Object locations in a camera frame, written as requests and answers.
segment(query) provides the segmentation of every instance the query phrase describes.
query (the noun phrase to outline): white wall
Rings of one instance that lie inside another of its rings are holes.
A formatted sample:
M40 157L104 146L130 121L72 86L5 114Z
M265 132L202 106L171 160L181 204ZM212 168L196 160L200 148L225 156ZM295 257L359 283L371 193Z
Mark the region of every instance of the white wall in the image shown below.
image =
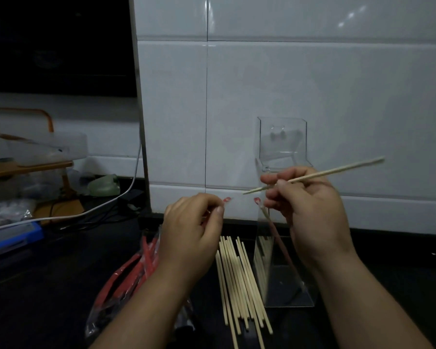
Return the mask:
M136 98L85 97L0 93L0 107L39 108L53 119L55 131L87 134L89 156L75 168L94 174L132 176L139 148L139 109ZM0 133L47 131L40 115L0 112ZM9 156L0 139L0 158ZM142 158L138 177L144 176Z
M351 227L436 234L436 0L135 6L154 212L205 190L255 219L256 117L299 117L317 169L387 157L331 178Z

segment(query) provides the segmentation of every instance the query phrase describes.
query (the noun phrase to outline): clear acrylic holder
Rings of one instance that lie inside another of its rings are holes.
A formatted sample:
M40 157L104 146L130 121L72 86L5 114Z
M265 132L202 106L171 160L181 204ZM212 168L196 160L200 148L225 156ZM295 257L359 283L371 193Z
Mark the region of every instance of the clear acrylic holder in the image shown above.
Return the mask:
M298 118L257 117L255 158L260 172L277 172L307 161L307 122Z
M306 157L307 123L297 118L257 118L258 174L274 173L295 165L311 166ZM313 307L318 288L298 258L287 225L270 222L271 211L258 204L257 238L252 270L265 307Z

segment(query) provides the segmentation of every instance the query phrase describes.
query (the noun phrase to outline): left hand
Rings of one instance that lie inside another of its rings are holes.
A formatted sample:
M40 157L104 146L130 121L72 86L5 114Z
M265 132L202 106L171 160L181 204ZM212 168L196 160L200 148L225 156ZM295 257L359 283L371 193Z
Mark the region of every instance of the left hand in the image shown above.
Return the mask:
M191 289L215 259L224 211L223 201L208 193L182 197L169 205L163 217L158 267Z

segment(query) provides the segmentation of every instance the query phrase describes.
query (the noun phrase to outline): green plastic object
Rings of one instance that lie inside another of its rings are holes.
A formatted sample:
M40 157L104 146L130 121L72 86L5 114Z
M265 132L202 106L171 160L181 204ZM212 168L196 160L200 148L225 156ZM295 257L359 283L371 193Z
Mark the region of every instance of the green plastic object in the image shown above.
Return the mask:
M89 182L89 195L94 197L107 197L119 195L119 181L115 174L106 175Z

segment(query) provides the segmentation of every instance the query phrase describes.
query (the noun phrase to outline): forearm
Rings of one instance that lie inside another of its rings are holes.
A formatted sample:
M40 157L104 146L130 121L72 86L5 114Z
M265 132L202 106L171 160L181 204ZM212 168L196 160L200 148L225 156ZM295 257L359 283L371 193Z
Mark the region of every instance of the forearm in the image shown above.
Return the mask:
M356 255L314 274L342 349L432 347Z
M188 290L158 268L97 338L91 349L164 348Z

